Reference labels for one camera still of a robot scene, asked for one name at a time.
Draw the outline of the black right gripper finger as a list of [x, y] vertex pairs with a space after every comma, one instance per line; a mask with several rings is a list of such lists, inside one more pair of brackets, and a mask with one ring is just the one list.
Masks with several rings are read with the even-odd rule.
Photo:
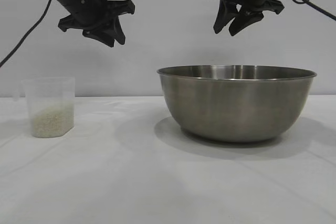
[[218, 34], [222, 29], [238, 14], [237, 4], [227, 2], [225, 0], [219, 1], [219, 8], [213, 29], [215, 34]]
[[235, 36], [246, 27], [261, 21], [263, 18], [263, 13], [239, 14], [230, 24], [229, 33], [231, 36]]

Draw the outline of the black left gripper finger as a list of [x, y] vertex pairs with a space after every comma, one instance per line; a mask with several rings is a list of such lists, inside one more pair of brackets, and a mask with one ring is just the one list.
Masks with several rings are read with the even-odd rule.
[[115, 42], [121, 45], [125, 44], [125, 35], [118, 16], [112, 18], [104, 27], [108, 45], [114, 45]]
[[84, 29], [82, 31], [82, 35], [86, 38], [90, 38], [98, 42], [101, 42], [108, 47], [111, 47], [111, 48], [114, 47], [115, 39], [109, 34], [107, 34], [104, 31], [104, 29], [101, 27], [95, 27], [92, 29]]

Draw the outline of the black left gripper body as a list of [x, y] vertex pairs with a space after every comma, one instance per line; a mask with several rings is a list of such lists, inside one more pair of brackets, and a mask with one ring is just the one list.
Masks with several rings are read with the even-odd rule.
[[123, 14], [134, 14], [135, 4], [131, 0], [58, 0], [58, 2], [70, 13], [62, 18], [58, 27], [61, 30], [92, 29], [101, 27], [112, 18]]

